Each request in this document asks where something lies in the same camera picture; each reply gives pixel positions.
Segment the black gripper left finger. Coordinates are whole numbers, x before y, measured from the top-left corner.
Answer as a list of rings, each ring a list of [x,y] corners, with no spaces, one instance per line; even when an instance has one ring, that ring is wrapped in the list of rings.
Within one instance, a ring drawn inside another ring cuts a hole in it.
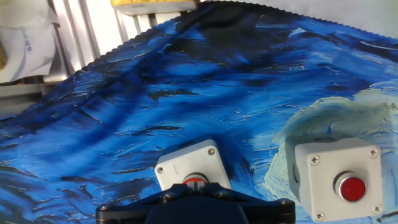
[[[102,205],[96,209],[96,223],[183,223],[177,215],[168,211],[155,211],[166,203],[192,196],[197,189],[193,180],[173,184],[167,190],[138,200],[129,205]]]

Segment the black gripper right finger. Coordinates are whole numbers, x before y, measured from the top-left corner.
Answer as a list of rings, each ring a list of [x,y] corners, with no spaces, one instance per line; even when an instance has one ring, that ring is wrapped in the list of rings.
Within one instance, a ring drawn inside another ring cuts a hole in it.
[[[282,198],[265,201],[231,189],[218,183],[196,183],[201,197],[211,198],[200,208],[213,223],[295,223],[295,202]]]

